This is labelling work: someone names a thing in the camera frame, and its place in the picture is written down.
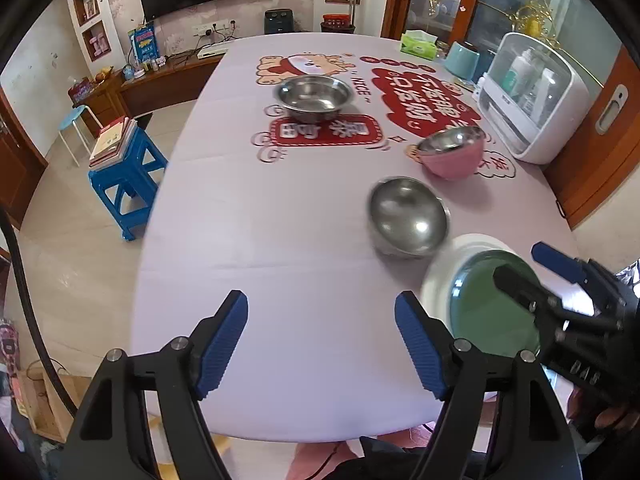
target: metal screw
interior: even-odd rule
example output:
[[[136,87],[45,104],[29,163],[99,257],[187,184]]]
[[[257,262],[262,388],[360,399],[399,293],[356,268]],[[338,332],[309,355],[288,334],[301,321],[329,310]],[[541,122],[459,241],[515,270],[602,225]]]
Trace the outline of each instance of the metal screw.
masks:
[[[122,357],[122,350],[119,348],[112,348],[107,352],[107,361],[114,363]]]
[[[520,352],[520,358],[526,363],[533,363],[536,361],[536,356],[531,350],[523,350]]]
[[[471,350],[471,343],[466,339],[456,339],[453,342],[453,348],[455,348],[459,352],[469,352],[469,350]]]
[[[181,335],[181,336],[178,336],[178,337],[174,338],[171,341],[171,348],[173,348],[174,350],[182,350],[188,344],[189,344],[189,339],[187,339],[185,336]]]

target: blue plastic stool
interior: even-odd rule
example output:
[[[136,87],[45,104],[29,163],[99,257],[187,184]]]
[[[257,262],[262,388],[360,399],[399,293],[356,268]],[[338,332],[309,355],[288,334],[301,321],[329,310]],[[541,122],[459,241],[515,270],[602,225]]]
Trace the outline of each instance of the blue plastic stool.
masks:
[[[147,151],[154,160],[143,164]],[[142,128],[136,128],[129,142],[127,153],[120,162],[103,170],[89,172],[89,181],[92,187],[122,228],[122,237],[125,240],[135,240],[136,237],[131,233],[130,228],[146,223],[149,218],[151,207],[156,198],[156,191],[158,191],[158,184],[154,182],[149,173],[166,168],[166,165],[166,158],[149,139],[146,132]],[[112,202],[106,191],[114,186],[118,186],[118,189],[115,200]],[[129,213],[121,213],[120,207],[125,193],[132,198],[139,195],[145,201],[145,207]]]
[[[98,120],[98,118],[95,116],[94,112],[87,105],[79,105],[76,108],[71,108],[71,111],[66,115],[66,117],[64,119],[62,119],[62,122],[60,123],[60,126],[58,127],[58,135],[60,136],[60,139],[62,139],[62,142],[65,143],[65,146],[66,146],[68,152],[71,154],[71,158],[74,160],[74,162],[76,163],[76,166],[78,166],[78,167],[80,166],[80,164],[78,163],[78,160],[76,159],[76,156],[74,155],[74,152],[71,151],[71,148],[66,143],[65,137],[62,136],[62,132],[64,130],[66,130],[69,126],[73,125],[74,128],[76,129],[76,132],[78,133],[78,137],[80,137],[80,140],[82,140],[82,144],[84,145],[84,148],[86,149],[86,152],[89,155],[91,155],[91,150],[89,149],[89,146],[87,145],[86,140],[84,140],[84,135],[80,133],[80,130],[78,129],[78,125],[76,124],[76,121],[79,119],[80,115],[85,110],[87,110],[91,114],[91,117],[94,118],[94,121],[98,124],[98,127],[102,128],[102,123]]]

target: cartoon dog print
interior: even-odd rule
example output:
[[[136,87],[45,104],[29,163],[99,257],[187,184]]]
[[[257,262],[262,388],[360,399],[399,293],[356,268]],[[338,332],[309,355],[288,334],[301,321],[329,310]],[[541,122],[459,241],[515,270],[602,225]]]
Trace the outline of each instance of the cartoon dog print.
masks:
[[[289,57],[265,56],[260,58],[257,83],[276,85],[297,75],[333,75],[354,67],[354,64],[344,62],[341,56],[309,52]]]

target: dish storage box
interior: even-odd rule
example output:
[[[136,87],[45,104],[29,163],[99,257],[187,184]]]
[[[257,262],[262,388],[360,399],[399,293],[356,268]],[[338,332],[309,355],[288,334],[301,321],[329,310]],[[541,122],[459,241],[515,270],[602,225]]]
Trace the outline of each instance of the dish storage box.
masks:
[[[502,38],[480,92],[479,108],[513,156],[548,164],[584,119],[589,92],[578,73],[541,41]]]

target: pink tablecloth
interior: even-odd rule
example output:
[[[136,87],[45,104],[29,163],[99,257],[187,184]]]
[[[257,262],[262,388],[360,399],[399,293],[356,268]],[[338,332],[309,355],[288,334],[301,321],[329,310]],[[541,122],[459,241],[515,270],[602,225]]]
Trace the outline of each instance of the pink tablecloth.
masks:
[[[347,117],[294,126],[274,84],[331,73],[358,91]],[[249,321],[202,410],[216,433],[327,442],[437,418],[394,322],[424,260],[387,260],[367,236],[365,199],[393,175],[423,180],[451,212],[451,235],[499,238],[530,261],[533,243],[577,248],[541,171],[509,154],[466,91],[398,43],[342,34],[238,40],[178,140],[146,231],[130,351],[188,335],[237,288]],[[424,173],[420,135],[460,121],[488,133],[484,163],[461,182]],[[533,264],[548,286],[557,277]]]

